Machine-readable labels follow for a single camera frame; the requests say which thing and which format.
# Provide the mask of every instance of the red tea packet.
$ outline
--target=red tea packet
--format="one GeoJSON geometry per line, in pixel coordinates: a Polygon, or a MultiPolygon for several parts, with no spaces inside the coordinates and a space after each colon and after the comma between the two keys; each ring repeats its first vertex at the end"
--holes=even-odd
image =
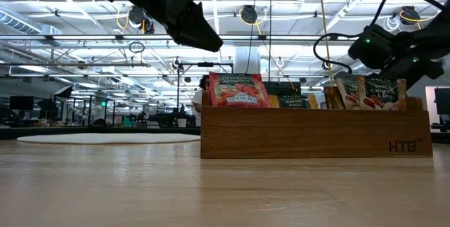
{"type": "Polygon", "coordinates": [[[215,107],[271,107],[260,74],[211,72],[210,97],[215,107]]]}

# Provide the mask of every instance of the computer monitor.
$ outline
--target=computer monitor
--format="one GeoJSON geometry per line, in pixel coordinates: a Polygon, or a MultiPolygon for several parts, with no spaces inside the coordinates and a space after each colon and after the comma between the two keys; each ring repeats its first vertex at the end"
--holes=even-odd
{"type": "Polygon", "coordinates": [[[33,96],[10,96],[9,108],[11,110],[33,110],[33,96]]]}
{"type": "Polygon", "coordinates": [[[450,89],[436,88],[435,98],[437,114],[450,115],[450,89]]]}
{"type": "MultiPolygon", "coordinates": [[[[263,84],[269,95],[282,95],[293,92],[293,86],[290,82],[263,82],[263,84]]],[[[292,84],[297,89],[297,93],[301,94],[300,82],[293,82],[292,84]]]]}

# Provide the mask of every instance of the wooden box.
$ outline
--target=wooden box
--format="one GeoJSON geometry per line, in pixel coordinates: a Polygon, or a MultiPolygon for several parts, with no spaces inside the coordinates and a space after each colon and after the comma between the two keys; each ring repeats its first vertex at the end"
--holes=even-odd
{"type": "Polygon", "coordinates": [[[217,108],[203,96],[201,158],[432,157],[426,111],[217,108]]]}

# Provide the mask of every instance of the desk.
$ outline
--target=desk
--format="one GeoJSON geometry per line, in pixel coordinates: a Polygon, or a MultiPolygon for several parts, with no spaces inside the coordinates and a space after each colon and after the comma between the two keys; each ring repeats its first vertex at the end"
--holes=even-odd
{"type": "Polygon", "coordinates": [[[450,145],[434,155],[202,160],[199,143],[2,141],[0,225],[447,226],[450,145]]]}

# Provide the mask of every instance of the person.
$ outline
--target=person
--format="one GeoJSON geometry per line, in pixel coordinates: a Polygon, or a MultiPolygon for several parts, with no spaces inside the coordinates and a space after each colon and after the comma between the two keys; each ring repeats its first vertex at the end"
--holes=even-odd
{"type": "Polygon", "coordinates": [[[192,98],[192,104],[194,106],[194,114],[195,114],[195,125],[199,127],[202,124],[202,92],[210,89],[210,76],[204,75],[200,80],[199,87],[201,90],[198,90],[194,97],[192,98]]]}

